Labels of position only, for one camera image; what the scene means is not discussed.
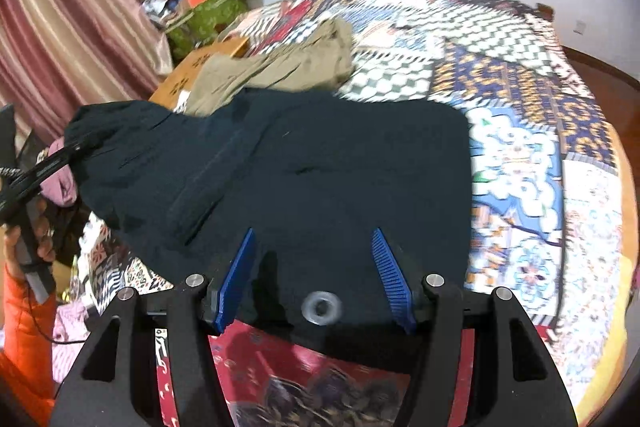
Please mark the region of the person left hand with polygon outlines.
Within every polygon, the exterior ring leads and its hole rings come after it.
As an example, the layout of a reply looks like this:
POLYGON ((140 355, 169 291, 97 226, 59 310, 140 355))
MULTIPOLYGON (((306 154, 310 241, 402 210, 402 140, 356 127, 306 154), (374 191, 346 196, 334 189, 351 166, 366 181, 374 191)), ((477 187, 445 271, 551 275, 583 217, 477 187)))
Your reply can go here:
POLYGON ((4 225, 4 265, 17 282, 42 284, 52 291, 52 262, 55 259, 47 202, 37 196, 25 208, 17 210, 4 225))

